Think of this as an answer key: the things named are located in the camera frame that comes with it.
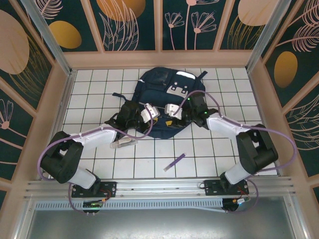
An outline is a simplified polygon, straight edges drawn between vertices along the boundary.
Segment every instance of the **metal bracket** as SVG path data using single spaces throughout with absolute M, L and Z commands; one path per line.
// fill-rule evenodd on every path
M 205 180 L 204 181 L 204 188 L 205 188 L 205 194 L 206 196 L 224 196 L 224 195 L 241 195 L 242 192 L 240 189 L 246 193 L 249 194 L 248 185 L 245 180 L 240 181 L 236 186 L 229 188 L 227 192 L 222 188 L 220 184 L 220 180 Z
M 108 192 L 111 192 L 111 198 L 116 195 L 117 182 L 101 182 L 97 194 L 93 195 L 90 190 L 84 189 L 78 185 L 73 186 L 72 198 L 106 198 Z

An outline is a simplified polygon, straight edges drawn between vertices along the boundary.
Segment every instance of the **purple marker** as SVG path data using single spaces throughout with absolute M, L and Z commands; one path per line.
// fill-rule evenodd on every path
M 172 163 L 170 163 L 165 169 L 164 171 L 168 171 L 170 168 L 172 168 L 175 164 L 177 164 L 182 158 L 184 158 L 186 156 L 186 154 L 182 154 L 180 157 L 178 157 L 176 160 L 174 160 Z

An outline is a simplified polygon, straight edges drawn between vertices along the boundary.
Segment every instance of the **small white object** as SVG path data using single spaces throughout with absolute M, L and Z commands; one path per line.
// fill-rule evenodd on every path
M 178 105 L 167 104 L 165 106 L 165 114 L 180 120 L 181 119 L 182 108 L 180 108 L 180 110 L 177 112 L 177 114 L 175 114 L 176 111 L 178 110 L 178 108 L 179 108 Z
M 157 110 L 156 107 L 152 107 L 148 103 L 145 104 L 144 106 L 151 112 L 151 115 L 152 115 L 153 119 L 160 115 L 160 113 L 159 113 L 159 111 Z M 141 116 L 143 117 L 144 123 L 146 123 L 146 122 L 151 120 L 151 116 L 150 116 L 149 112 L 146 109 L 142 110 Z
M 130 138 L 130 137 L 123 137 L 119 139 L 118 141 L 114 141 L 113 143 L 110 143 L 110 148 L 123 148 L 130 145 L 137 144 L 138 141 L 136 139 Z
M 177 75 L 181 75 L 181 76 L 185 76 L 187 78 L 191 78 L 193 80 L 195 80 L 195 78 L 196 78 L 193 74 L 187 73 L 187 72 L 184 72 L 184 71 L 178 71 L 176 74 Z
M 243 168 L 240 162 L 233 166 L 231 169 L 228 169 L 225 173 L 225 177 L 227 178 L 228 182 L 232 185 L 240 182 L 248 176 L 250 176 L 250 173 L 248 173 Z
M 78 167 L 74 176 L 69 180 L 70 183 L 89 189 L 95 182 L 95 176 L 88 170 Z
M 242 204 L 245 202 L 244 198 L 237 199 L 237 204 Z

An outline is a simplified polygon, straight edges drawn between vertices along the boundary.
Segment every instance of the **dark green wallpaper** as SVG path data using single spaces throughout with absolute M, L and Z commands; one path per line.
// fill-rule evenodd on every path
M 11 180 L 33 117 L 0 90 L 0 177 Z
M 0 2 L 0 78 L 37 108 L 52 65 L 7 0 Z
M 80 0 L 37 0 L 35 4 L 63 52 L 97 51 Z
M 252 50 L 275 4 L 273 0 L 236 0 L 220 49 Z
M 196 4 L 188 5 L 185 0 L 163 0 L 163 50 L 213 49 L 225 1 L 197 0 L 193 3 Z
M 264 58 L 264 56 L 266 55 L 266 53 L 267 53 L 269 47 L 270 47 L 271 44 L 273 43 L 273 40 L 275 39 L 275 37 L 277 36 L 279 30 L 281 29 L 281 27 L 283 26 L 284 22 L 286 21 L 286 18 L 287 18 L 287 16 L 289 15 L 291 9 L 294 7 L 296 1 L 297 1 L 297 0 L 292 0 L 292 1 L 290 2 L 290 5 L 289 5 L 288 10 L 286 11 L 285 15 L 284 15 L 283 18 L 281 19 L 281 21 L 280 21 L 280 23 L 279 23 L 279 25 L 278 25 L 276 31 L 274 32 L 272 38 L 269 40 L 267 46 L 265 47 L 263 53 L 261 54 L 261 57 Z
M 315 188 L 313 188 L 313 190 L 314 190 L 315 196 L 317 198 L 317 201 L 319 203 L 319 187 L 315 187 Z
M 282 106 L 319 71 L 319 4 L 312 2 L 302 4 L 266 62 Z
M 6 191 L 0 190 L 0 210 L 4 202 L 5 195 L 6 195 Z
M 319 174 L 319 85 L 286 118 L 308 176 Z
M 155 50 L 153 0 L 90 3 L 105 51 Z

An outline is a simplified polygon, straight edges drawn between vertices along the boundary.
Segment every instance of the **vent grille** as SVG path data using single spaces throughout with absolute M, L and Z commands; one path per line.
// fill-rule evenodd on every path
M 77 209 L 82 209 L 83 201 L 73 202 Z M 167 200 L 108 200 L 100 210 L 124 209 L 178 209 L 178 208 L 220 208 L 221 198 L 210 199 L 167 199 Z M 38 211 L 63 211 L 71 210 L 68 201 L 39 201 L 35 209 Z

